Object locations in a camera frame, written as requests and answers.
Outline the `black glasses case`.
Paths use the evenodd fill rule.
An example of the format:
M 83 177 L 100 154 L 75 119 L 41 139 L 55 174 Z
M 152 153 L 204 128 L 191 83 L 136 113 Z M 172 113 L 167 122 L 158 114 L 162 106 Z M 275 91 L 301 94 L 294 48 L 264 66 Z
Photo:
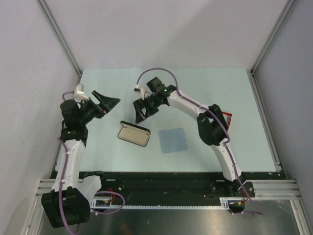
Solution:
M 141 147 L 145 147 L 150 139 L 151 131 L 147 128 L 125 122 L 120 121 L 122 126 L 118 138 Z

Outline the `blue cleaning cloth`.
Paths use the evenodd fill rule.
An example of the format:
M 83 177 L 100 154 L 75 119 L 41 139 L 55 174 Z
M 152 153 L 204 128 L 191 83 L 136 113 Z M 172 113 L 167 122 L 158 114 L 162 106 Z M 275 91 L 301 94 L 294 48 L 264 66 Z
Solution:
M 186 135 L 183 128 L 160 130 L 158 136 L 163 154 L 188 150 Z

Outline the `red sunglasses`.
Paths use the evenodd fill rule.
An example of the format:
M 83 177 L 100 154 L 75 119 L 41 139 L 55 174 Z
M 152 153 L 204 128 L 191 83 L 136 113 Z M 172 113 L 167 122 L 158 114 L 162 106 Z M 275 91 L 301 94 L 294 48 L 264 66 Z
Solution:
M 228 127 L 230 127 L 231 125 L 231 120 L 232 120 L 232 113 L 228 113 L 228 112 L 224 112 L 222 111 L 223 117 L 228 125 Z

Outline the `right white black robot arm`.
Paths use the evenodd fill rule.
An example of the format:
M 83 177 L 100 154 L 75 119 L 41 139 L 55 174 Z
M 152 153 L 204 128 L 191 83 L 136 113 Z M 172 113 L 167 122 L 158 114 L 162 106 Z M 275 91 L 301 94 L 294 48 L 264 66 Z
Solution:
M 147 83 L 150 91 L 136 84 L 134 91 L 141 98 L 134 101 L 135 123 L 139 124 L 159 111 L 159 106 L 176 108 L 197 122 L 200 139 L 212 147 L 222 167 L 223 176 L 228 182 L 225 190 L 230 196 L 238 196 L 243 191 L 242 170 L 230 148 L 229 126 L 220 107 L 216 104 L 207 106 L 183 94 L 178 87 L 166 87 L 160 79 L 153 78 Z

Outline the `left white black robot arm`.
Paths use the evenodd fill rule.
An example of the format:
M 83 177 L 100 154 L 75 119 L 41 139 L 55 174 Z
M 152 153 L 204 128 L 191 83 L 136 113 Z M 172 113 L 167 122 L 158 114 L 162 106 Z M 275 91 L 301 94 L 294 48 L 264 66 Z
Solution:
M 60 105 L 63 117 L 59 137 L 63 147 L 60 168 L 51 191 L 41 198 L 53 228 L 88 222 L 94 195 L 104 195 L 108 190 L 108 183 L 95 175 L 79 183 L 79 167 L 89 132 L 87 124 L 94 118 L 101 119 L 120 102 L 119 98 L 103 96 L 97 91 L 92 91 L 92 95 L 98 103 L 83 92 L 73 92 L 73 98 L 64 100 Z

